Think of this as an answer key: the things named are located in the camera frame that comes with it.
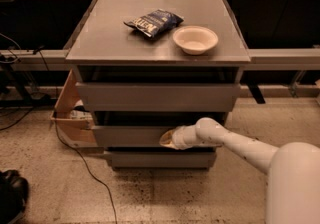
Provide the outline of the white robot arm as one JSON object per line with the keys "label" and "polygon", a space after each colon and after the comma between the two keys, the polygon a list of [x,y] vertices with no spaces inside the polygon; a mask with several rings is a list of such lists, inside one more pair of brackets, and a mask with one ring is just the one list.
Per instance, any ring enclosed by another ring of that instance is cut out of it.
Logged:
{"label": "white robot arm", "polygon": [[320,224],[319,147],[304,142],[275,147],[211,118],[167,131],[160,144],[176,150],[223,146],[267,175],[265,224]]}

